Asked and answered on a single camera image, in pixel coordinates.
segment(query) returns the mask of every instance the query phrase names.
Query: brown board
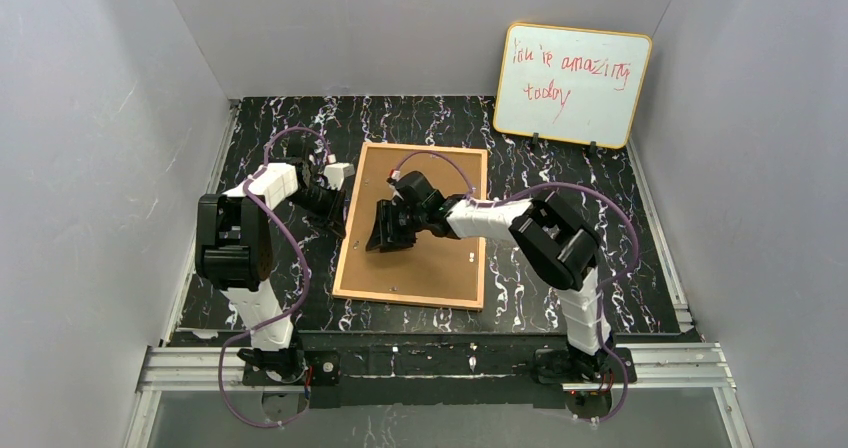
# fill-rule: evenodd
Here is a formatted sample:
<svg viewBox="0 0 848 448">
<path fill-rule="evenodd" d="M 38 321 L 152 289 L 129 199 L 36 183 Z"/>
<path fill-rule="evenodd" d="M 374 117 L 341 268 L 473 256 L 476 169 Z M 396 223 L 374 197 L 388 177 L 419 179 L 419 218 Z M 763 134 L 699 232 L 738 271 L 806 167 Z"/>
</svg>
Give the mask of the brown board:
<svg viewBox="0 0 848 448">
<path fill-rule="evenodd" d="M 418 233 L 415 246 L 392 253 L 366 252 L 374 228 L 377 201 L 391 199 L 389 172 L 411 152 L 438 151 L 459 165 L 475 185 L 474 197 L 486 198 L 486 150 L 439 146 L 364 143 L 356 170 L 333 296 L 413 305 L 483 309 L 483 238 L 453 240 Z M 423 173 L 445 197 L 465 193 L 465 182 L 445 160 L 414 156 L 402 174 Z"/>
</svg>

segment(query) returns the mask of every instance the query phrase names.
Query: black marble table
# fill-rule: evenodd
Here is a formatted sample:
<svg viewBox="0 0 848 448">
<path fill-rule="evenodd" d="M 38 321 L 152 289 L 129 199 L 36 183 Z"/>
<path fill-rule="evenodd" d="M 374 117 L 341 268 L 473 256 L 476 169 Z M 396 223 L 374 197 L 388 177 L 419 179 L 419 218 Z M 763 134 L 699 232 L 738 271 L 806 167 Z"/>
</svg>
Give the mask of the black marble table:
<svg viewBox="0 0 848 448">
<path fill-rule="evenodd" d="M 494 130 L 493 111 L 491 97 L 248 98 L 241 105 L 218 189 L 236 186 L 254 172 L 262 161 L 265 142 L 290 126 L 321 131 L 338 160 L 354 166 L 366 140 L 486 148 L 490 199 L 550 180 L 590 186 L 618 203 L 640 236 L 642 261 L 630 281 L 608 289 L 604 297 L 607 318 L 618 332 L 679 332 L 627 152 L 601 149 L 587 155 L 580 146 L 545 141 L 531 152 L 526 138 Z M 285 141 L 281 140 L 273 153 L 282 156 L 284 152 Z M 348 183 L 349 197 L 352 177 Z M 603 237 L 601 278 L 621 270 L 631 249 L 621 222 L 597 201 L 575 193 L 561 194 Z M 300 330 L 565 332 L 554 291 L 510 244 L 486 244 L 485 306 L 480 312 L 333 299 L 341 241 L 310 226 L 302 210 L 285 204 L 277 213 L 301 240 L 312 271 L 309 297 L 296 316 Z M 277 261 L 272 284 L 280 303 L 291 305 L 300 293 L 300 268 L 282 235 L 272 231 Z M 178 329 L 229 331 L 244 326 L 227 299 L 194 275 Z"/>
</svg>

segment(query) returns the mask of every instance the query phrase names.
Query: black clip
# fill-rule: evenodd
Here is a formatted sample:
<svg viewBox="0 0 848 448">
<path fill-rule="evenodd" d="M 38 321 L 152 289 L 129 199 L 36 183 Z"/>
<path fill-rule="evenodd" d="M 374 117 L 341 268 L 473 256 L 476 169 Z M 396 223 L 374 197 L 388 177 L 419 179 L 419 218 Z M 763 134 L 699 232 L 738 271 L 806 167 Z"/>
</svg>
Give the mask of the black clip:
<svg viewBox="0 0 848 448">
<path fill-rule="evenodd" d="M 586 148 L 586 153 L 587 153 L 589 156 L 595 156 L 595 155 L 597 155 L 597 154 L 598 154 L 598 144 L 597 144 L 597 143 L 595 143 L 594 141 L 593 141 L 593 142 L 591 142 L 591 143 L 589 143 L 589 147 L 588 147 L 588 148 Z"/>
<path fill-rule="evenodd" d="M 533 138 L 530 140 L 530 151 L 536 149 L 539 146 L 539 133 L 533 132 Z"/>
</svg>

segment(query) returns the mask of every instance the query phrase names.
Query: wooden board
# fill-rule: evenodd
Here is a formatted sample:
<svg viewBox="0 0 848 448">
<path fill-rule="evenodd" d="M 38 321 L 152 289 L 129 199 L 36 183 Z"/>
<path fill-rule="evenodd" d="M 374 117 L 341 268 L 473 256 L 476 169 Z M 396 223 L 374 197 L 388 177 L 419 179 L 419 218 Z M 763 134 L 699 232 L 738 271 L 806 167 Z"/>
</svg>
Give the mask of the wooden board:
<svg viewBox="0 0 848 448">
<path fill-rule="evenodd" d="M 417 150 L 444 153 L 476 184 L 475 197 L 486 197 L 488 152 L 468 148 L 364 143 L 356 171 L 353 198 L 347 216 L 333 296 L 413 305 L 481 310 L 486 255 L 483 238 L 452 240 L 418 233 L 415 246 L 393 253 L 366 252 L 374 227 L 377 201 L 391 199 L 389 172 L 407 154 Z M 462 177 L 446 161 L 418 155 L 404 164 L 402 173 L 423 173 L 444 196 L 467 191 Z"/>
<path fill-rule="evenodd" d="M 493 125 L 621 148 L 650 54 L 645 35 L 515 23 L 506 34 Z"/>
</svg>

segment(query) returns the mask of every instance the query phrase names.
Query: small white object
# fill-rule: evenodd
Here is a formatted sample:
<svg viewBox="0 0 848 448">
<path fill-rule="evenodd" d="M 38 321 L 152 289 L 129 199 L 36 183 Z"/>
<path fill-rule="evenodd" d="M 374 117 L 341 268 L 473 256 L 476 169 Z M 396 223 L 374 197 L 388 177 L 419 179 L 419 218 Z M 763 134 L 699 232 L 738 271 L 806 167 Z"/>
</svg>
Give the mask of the small white object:
<svg viewBox="0 0 848 448">
<path fill-rule="evenodd" d="M 494 127 L 621 148 L 650 54 L 645 35 L 515 23 L 506 35 Z"/>
<path fill-rule="evenodd" d="M 324 176 L 327 177 L 327 184 L 333 190 L 341 188 L 345 178 L 352 175 L 353 172 L 353 165 L 350 163 L 333 162 L 324 167 Z"/>
<path fill-rule="evenodd" d="M 477 207 L 474 202 L 460 200 L 451 208 L 447 220 L 453 232 L 460 238 L 482 236 L 490 240 L 515 243 L 509 227 L 512 220 L 530 208 L 530 200 L 512 201 L 496 208 Z"/>
<path fill-rule="evenodd" d="M 555 290 L 559 298 L 562 314 L 565 317 L 568 344 L 580 351 L 594 355 L 601 349 L 598 341 L 598 269 L 593 268 L 580 291 Z M 610 326 L 605 317 L 600 319 L 601 335 L 606 341 L 609 337 Z"/>
<path fill-rule="evenodd" d="M 233 198 L 244 197 L 246 196 L 244 184 L 243 181 L 239 186 L 224 194 Z M 265 204 L 273 210 L 281 201 L 297 192 L 297 174 L 294 166 L 288 163 L 270 163 L 265 172 L 250 184 L 250 192 L 264 196 Z"/>
<path fill-rule="evenodd" d="M 233 303 L 244 324 L 251 328 L 283 313 L 269 280 L 259 283 L 257 291 L 230 288 L 221 293 Z M 251 330 L 250 346 L 264 351 L 282 350 L 289 347 L 293 332 L 291 317 L 287 316 L 260 330 Z"/>
</svg>

